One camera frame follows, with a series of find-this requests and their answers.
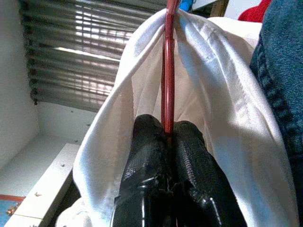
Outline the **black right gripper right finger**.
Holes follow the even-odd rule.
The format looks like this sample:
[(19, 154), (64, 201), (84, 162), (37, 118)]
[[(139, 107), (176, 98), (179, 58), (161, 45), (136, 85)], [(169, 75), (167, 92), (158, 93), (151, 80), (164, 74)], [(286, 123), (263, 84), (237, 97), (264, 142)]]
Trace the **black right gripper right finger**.
[(245, 218), (226, 175), (207, 151), (202, 133), (189, 121), (174, 126), (173, 187), (180, 227), (245, 227)]

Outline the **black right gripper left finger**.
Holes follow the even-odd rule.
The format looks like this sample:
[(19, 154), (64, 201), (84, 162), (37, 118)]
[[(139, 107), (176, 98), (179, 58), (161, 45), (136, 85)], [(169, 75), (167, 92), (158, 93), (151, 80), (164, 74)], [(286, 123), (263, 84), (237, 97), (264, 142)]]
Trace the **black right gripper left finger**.
[(167, 139), (162, 124), (143, 114), (134, 121), (131, 149), (115, 198), (113, 227), (174, 227)]

